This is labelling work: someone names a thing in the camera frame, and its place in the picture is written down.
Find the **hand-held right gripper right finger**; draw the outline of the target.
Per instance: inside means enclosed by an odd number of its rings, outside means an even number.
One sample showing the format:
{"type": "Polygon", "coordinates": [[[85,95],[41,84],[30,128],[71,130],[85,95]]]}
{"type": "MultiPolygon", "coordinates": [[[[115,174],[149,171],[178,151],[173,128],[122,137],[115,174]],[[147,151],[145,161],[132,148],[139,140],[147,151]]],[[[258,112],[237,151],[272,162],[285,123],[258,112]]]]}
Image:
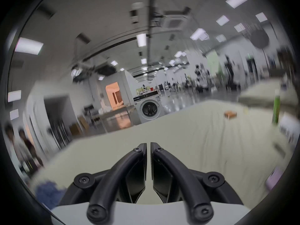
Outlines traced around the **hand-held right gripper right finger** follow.
{"type": "Polygon", "coordinates": [[[187,168],[159,144],[151,143],[153,190],[164,204],[183,201],[188,219],[207,224],[217,214],[212,202],[242,205],[242,200],[219,172],[200,172],[187,168]]]}

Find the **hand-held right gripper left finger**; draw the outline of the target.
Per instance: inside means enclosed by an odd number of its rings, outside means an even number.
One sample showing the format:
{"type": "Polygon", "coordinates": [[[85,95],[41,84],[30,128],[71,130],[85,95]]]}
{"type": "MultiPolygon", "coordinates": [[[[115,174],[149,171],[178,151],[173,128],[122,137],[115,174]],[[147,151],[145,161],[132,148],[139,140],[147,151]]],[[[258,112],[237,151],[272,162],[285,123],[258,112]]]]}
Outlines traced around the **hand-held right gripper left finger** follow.
{"type": "Polygon", "coordinates": [[[110,169],[75,176],[58,207],[87,203],[83,217],[90,223],[106,223],[112,218],[113,204],[136,204],[145,190],[147,144],[142,143],[119,159],[110,169]]]}

